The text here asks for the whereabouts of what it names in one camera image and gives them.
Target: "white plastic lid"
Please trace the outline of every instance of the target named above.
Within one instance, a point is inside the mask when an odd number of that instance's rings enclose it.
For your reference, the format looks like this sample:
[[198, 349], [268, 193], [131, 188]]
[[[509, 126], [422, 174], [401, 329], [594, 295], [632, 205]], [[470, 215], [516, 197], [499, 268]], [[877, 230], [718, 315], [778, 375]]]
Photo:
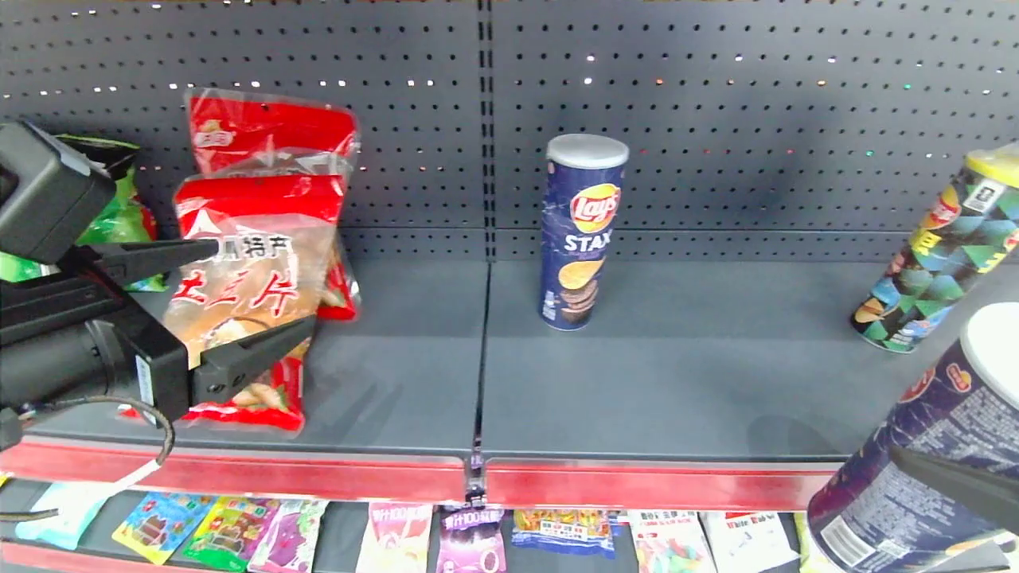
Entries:
[[963, 327], [962, 348], [983, 381], [1019, 408], [1019, 303], [978, 310]]
[[567, 134], [548, 142], [548, 159], [577, 169], [619, 167], [630, 158], [627, 144], [602, 136]]

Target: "potato chip can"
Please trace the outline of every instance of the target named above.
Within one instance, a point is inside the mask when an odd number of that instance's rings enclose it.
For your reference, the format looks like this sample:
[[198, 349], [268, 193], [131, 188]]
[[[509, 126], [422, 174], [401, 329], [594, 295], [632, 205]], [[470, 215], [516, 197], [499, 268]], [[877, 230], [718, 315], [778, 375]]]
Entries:
[[1019, 303], [989, 305], [810, 500], [821, 552], [850, 573], [926, 571], [1001, 532], [900, 470], [893, 445], [1019, 478]]
[[553, 328], [577, 330], [594, 310], [630, 149], [610, 138], [570, 134], [548, 142], [547, 157], [538, 313]]
[[851, 317], [874, 346], [909, 353], [1019, 245], [1019, 144], [966, 155]]

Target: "black cable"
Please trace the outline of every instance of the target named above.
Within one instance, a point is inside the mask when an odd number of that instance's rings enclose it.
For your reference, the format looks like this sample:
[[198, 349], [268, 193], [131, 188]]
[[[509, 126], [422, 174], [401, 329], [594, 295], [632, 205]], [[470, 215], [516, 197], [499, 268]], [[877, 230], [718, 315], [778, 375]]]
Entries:
[[[162, 412], [160, 412], [155, 407], [150, 406], [144, 402], [135, 400], [132, 398], [124, 398], [119, 396], [102, 396], [102, 395], [87, 396], [85, 398], [61, 400], [50, 404], [44, 404], [36, 411], [36, 414], [33, 414], [33, 417], [35, 415], [38, 415], [38, 413], [40, 412], [42, 413], [59, 412], [61, 410], [67, 410], [68, 408], [73, 408], [75, 406], [81, 406], [83, 404], [97, 404], [100, 402], [125, 404], [145, 414], [151, 415], [153, 418], [155, 418], [157, 422], [159, 422], [160, 425], [163, 426], [163, 432], [164, 432], [163, 447], [159, 451], [159, 455], [156, 456], [156, 459], [154, 460], [157, 465], [162, 466], [163, 462], [166, 461], [166, 457], [169, 456], [170, 452], [173, 451], [173, 442], [177, 438], [177, 433], [176, 430], [173, 429], [173, 424], [170, 422], [169, 418], [167, 418]], [[10, 513], [0, 512], [0, 521], [6, 521], [9, 523], [22, 523], [25, 521], [38, 521], [40, 519], [49, 519], [51, 517], [56, 517], [59, 514], [60, 510], [56, 508], [52, 510], [41, 510], [34, 512], [10, 512]]]

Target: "red shelf edge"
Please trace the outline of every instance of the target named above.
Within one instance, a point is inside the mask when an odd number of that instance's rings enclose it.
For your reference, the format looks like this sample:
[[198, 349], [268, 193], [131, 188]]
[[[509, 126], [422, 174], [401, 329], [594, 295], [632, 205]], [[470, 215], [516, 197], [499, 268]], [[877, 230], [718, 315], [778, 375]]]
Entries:
[[[0, 454], [0, 471], [35, 481], [112, 482], [154, 448], [25, 438]], [[178, 448], [139, 489], [218, 496], [310, 496], [327, 500], [463, 501], [464, 462], [449, 457], [296, 454]]]
[[486, 493], [506, 508], [804, 511], [839, 466], [492, 461]]

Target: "blue chip can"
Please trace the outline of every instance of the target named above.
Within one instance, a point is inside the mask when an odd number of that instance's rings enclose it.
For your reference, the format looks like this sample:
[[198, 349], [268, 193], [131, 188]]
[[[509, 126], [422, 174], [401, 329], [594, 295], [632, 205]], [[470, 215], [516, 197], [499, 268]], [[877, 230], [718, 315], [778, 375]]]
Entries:
[[1019, 303], [990, 305], [920, 377], [807, 508], [810, 533], [851, 573], [925, 571], [1001, 532], [901, 471], [893, 444], [1019, 478]]
[[553, 328], [577, 330], [594, 310], [630, 150], [609, 138], [571, 134], [548, 142], [547, 155], [538, 312]]

